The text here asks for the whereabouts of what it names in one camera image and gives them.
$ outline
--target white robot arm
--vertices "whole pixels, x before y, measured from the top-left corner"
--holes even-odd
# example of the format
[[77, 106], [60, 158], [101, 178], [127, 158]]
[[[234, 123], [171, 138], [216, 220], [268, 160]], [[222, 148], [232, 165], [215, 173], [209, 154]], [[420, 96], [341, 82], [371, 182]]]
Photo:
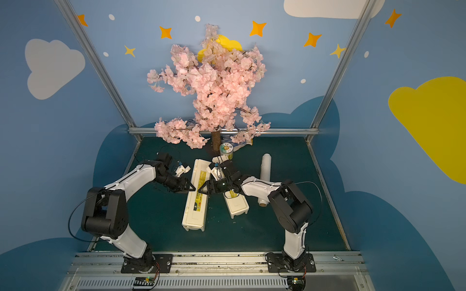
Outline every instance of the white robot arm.
[[152, 181], [167, 186], [172, 192], [196, 190], [187, 178], [168, 172], [170, 163], [171, 156], [160, 153], [157, 160], [143, 161], [117, 181], [103, 188], [91, 188], [88, 192], [81, 228], [123, 252], [122, 273], [155, 271], [151, 247], [128, 224], [127, 201]]
[[254, 176], [242, 175], [231, 160], [218, 165], [225, 178], [206, 181], [199, 189], [203, 194], [223, 194], [229, 190], [258, 198], [261, 206], [271, 204], [279, 223], [285, 229], [282, 264], [290, 271], [300, 271], [306, 263], [305, 243], [308, 219], [313, 213], [309, 200], [291, 182], [272, 183]]

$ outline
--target wire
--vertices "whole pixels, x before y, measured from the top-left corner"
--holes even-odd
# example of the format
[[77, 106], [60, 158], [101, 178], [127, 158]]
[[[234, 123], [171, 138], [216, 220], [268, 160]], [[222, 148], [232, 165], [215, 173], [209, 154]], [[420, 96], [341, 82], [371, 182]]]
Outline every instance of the wire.
[[86, 243], [107, 242], [107, 241], [105, 241], [105, 240], [101, 240], [101, 241], [99, 241], [99, 240], [92, 241], [92, 240], [80, 239], [80, 238], [78, 238], [78, 237], [75, 237], [75, 236], [71, 233], [71, 229], [70, 229], [70, 227], [69, 227], [69, 223], [71, 222], [71, 217], [73, 216], [73, 213], [76, 211], [76, 209], [78, 209], [78, 207], [79, 207], [81, 204], [83, 204], [86, 200], [88, 200], [89, 198], [92, 198], [92, 197], [94, 197], [94, 196], [97, 196], [97, 194], [94, 194], [94, 195], [89, 196], [89, 197], [87, 197], [86, 199], [82, 200], [81, 202], [79, 202], [78, 206], [76, 206], [76, 207], [73, 209], [73, 211], [71, 212], [71, 214], [69, 215], [69, 218], [68, 218], [68, 232], [69, 232], [69, 235], [71, 235], [73, 238], [75, 238], [75, 239], [77, 239], [77, 240], [79, 240], [79, 241], [82, 241], [82, 242], [86, 242]]

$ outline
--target dark green table surface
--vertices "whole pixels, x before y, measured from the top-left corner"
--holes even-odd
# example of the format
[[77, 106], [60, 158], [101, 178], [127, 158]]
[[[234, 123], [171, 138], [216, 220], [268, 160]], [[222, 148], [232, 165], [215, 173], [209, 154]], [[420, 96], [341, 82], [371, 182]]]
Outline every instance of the dark green table surface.
[[[161, 138], [145, 137], [135, 160], [154, 159], [158, 151], [168, 152], [173, 160], [194, 165], [195, 159], [212, 160], [208, 143], [203, 149], [190, 149], [184, 143], [167, 144]], [[306, 244], [310, 250], [346, 250], [319, 182], [307, 145], [302, 137], [256, 137], [254, 145], [247, 145], [233, 155], [235, 166], [244, 174], [260, 177], [262, 155], [272, 156], [271, 181], [312, 181], [323, 195], [322, 213], [307, 228]], [[311, 183], [298, 184], [314, 206], [313, 222], [321, 211], [320, 196]], [[161, 185], [149, 183], [129, 201], [130, 226], [154, 251], [280, 251], [285, 230], [280, 226], [269, 205], [260, 207], [256, 197], [247, 196], [248, 214], [230, 218], [223, 196], [208, 200], [206, 230], [186, 231], [182, 225], [186, 194], [170, 193]], [[114, 250], [110, 244], [99, 243], [95, 250]]]

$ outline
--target yellow warning label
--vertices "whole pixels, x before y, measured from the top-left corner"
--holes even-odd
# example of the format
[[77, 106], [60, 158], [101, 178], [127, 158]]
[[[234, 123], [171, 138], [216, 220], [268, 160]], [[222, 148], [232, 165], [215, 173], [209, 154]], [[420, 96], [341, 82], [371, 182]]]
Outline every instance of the yellow warning label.
[[233, 190], [230, 190], [230, 197], [235, 198], [236, 196], [238, 196], [238, 194], [233, 192]]
[[206, 181], [206, 175], [206, 171], [201, 171], [201, 175], [199, 176], [198, 190], [196, 191], [196, 201], [194, 202], [194, 211], [201, 211], [202, 193], [199, 193], [199, 188], [201, 188], [202, 184], [204, 184]]

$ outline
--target small jar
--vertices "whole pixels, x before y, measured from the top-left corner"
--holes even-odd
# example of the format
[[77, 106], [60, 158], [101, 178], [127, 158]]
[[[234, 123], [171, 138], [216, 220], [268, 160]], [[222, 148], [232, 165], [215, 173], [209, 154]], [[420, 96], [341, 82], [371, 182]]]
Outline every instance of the small jar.
[[220, 154], [228, 156], [228, 159], [233, 159], [233, 145], [228, 142], [224, 142], [220, 145]]

